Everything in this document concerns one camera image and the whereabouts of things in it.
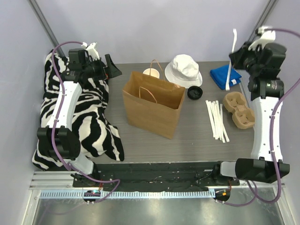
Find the single white straw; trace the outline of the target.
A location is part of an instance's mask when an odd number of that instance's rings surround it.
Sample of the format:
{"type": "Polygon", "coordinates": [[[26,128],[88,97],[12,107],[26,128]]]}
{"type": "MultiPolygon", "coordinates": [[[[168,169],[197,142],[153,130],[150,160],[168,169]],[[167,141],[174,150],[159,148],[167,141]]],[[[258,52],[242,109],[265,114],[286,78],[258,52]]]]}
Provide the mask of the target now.
{"type": "MultiPolygon", "coordinates": [[[[233,44],[232,44],[232,51],[231,53],[234,52],[235,46],[236,46],[236,42],[237,42],[237,30],[234,28],[233,30],[233,44]]],[[[232,63],[231,60],[229,60],[229,65],[228,65],[228,72],[227,72],[227,78],[226,78],[226,83],[225,83],[225,90],[229,91],[230,90],[230,74],[231,74],[231,69],[232,69],[232,63]]]]}

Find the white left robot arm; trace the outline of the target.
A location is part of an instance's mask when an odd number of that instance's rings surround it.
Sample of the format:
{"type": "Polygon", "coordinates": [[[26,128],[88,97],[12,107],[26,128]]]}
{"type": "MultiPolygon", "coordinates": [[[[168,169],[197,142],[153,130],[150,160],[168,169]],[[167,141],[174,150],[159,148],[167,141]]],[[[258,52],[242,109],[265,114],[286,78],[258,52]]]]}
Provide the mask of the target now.
{"type": "Polygon", "coordinates": [[[92,158],[106,154],[123,161],[118,129],[105,118],[109,101],[107,80],[63,80],[69,60],[52,50],[45,59],[45,85],[40,109],[37,147],[32,157],[41,170],[64,167],[84,173],[83,181],[95,187],[100,176],[92,158]]]}

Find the brown paper bag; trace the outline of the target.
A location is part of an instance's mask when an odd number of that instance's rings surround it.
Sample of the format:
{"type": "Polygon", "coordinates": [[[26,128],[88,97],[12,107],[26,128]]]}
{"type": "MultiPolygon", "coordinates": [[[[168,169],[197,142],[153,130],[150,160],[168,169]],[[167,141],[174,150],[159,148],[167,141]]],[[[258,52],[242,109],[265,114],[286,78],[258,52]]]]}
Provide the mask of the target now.
{"type": "Polygon", "coordinates": [[[173,138],[184,102],[184,87],[133,71],[122,94],[130,125],[173,138]]]}

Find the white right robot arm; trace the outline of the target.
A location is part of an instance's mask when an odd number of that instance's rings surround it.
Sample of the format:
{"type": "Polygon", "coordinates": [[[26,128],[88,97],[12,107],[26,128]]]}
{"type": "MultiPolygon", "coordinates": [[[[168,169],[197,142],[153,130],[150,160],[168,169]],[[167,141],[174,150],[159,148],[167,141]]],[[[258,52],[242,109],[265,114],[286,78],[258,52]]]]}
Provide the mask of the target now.
{"type": "Polygon", "coordinates": [[[290,172],[283,163],[279,141],[279,119],[284,95],[284,83],[278,78],[286,57],[286,48],[277,43],[259,44],[249,49],[251,42],[229,55],[237,70],[250,75],[248,90],[254,110],[254,143],[250,158],[220,162],[211,174],[212,181],[223,185],[229,178],[273,183],[290,172]]]}

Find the white bucket hat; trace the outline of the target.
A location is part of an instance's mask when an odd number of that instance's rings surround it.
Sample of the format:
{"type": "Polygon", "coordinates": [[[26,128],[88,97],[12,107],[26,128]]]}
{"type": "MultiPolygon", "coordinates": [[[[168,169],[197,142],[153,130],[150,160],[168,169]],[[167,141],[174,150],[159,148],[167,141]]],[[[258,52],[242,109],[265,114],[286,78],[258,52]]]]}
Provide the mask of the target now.
{"type": "Polygon", "coordinates": [[[166,79],[176,85],[188,89],[191,86],[201,86],[203,78],[199,65],[186,54],[176,55],[165,68],[166,79]]]}

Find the stack of black lids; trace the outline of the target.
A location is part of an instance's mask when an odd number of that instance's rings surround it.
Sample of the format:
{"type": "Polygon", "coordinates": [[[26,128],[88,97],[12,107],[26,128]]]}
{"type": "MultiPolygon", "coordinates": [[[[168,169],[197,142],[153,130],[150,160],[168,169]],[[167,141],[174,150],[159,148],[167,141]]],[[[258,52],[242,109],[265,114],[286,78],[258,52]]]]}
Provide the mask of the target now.
{"type": "Polygon", "coordinates": [[[187,96],[191,100],[198,100],[202,97],[203,90],[199,86],[191,86],[187,90],[187,96]]]}

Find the stack of cardboard cup carriers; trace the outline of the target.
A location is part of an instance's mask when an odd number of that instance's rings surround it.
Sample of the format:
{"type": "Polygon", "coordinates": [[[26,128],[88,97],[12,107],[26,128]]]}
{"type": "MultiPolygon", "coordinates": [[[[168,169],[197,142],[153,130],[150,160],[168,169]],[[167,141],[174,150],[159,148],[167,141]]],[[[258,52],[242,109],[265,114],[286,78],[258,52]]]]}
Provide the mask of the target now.
{"type": "Polygon", "coordinates": [[[232,114],[232,120],[237,128],[248,129],[255,124],[254,111],[248,107],[241,92],[230,92],[223,98],[223,106],[232,114]]]}

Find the blue folded cloth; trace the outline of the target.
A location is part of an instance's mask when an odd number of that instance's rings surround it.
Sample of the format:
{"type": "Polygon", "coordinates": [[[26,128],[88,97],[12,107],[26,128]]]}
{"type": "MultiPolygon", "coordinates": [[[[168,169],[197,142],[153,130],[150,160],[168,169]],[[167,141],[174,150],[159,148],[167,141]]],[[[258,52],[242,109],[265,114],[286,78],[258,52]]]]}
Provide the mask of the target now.
{"type": "MultiPolygon", "coordinates": [[[[228,68],[229,65],[224,65],[210,71],[212,80],[221,90],[225,90],[228,68]]],[[[241,75],[232,68],[230,73],[229,86],[232,87],[239,84],[240,79],[241,75]]]]}

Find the white wrapped straws bundle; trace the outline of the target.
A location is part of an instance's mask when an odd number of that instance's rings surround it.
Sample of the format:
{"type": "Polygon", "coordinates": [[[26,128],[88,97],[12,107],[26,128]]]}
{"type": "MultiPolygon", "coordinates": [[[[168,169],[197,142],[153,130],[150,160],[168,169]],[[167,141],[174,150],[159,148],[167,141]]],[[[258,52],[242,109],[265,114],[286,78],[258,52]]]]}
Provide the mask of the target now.
{"type": "Polygon", "coordinates": [[[215,140],[220,140],[222,143],[228,143],[230,139],[224,126],[223,104],[219,103],[218,100],[206,100],[205,103],[208,110],[213,138],[215,140]]]}

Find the zebra print pillow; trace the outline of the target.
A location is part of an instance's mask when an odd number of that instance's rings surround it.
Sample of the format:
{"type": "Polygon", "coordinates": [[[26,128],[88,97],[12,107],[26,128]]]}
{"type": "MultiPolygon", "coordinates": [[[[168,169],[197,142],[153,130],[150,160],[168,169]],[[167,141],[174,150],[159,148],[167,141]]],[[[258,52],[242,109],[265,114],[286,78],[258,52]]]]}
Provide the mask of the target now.
{"type": "MultiPolygon", "coordinates": [[[[59,73],[68,70],[69,59],[51,52],[45,58],[44,95],[40,109],[40,125],[45,127],[55,108],[59,94],[59,79],[53,69],[56,65],[59,73]]],[[[107,80],[88,79],[77,101],[72,120],[72,131],[79,138],[81,153],[88,158],[106,154],[116,161],[124,160],[124,149],[119,131],[105,118],[105,109],[109,101],[107,80]]]]}

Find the stack of paper cups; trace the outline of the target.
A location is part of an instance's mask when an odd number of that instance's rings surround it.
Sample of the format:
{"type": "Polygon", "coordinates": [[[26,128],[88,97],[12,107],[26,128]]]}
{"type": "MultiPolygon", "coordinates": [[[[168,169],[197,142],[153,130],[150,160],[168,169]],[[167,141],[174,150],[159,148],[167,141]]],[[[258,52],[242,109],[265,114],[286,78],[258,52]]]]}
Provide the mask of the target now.
{"type": "Polygon", "coordinates": [[[160,78],[160,73],[154,68],[148,68],[143,71],[143,74],[149,75],[155,78],[160,78]]]}

